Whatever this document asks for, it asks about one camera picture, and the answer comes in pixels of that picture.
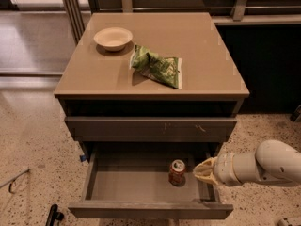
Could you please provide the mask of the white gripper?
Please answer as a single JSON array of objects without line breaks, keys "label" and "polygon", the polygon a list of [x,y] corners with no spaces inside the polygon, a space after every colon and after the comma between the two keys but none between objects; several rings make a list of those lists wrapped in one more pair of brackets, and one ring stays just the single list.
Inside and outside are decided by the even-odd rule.
[{"label": "white gripper", "polygon": [[195,166],[194,176],[207,184],[217,185],[218,182],[225,186],[239,186],[241,182],[238,180],[234,172],[233,166],[234,153],[222,153],[217,158],[210,157]]}]

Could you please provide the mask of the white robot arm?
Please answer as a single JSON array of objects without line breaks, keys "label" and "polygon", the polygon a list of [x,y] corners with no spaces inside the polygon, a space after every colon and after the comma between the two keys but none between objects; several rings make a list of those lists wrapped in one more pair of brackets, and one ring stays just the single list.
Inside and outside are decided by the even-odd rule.
[{"label": "white robot arm", "polygon": [[212,185],[298,186],[301,153],[284,142],[266,140],[252,152],[208,158],[195,166],[193,173],[198,180]]}]

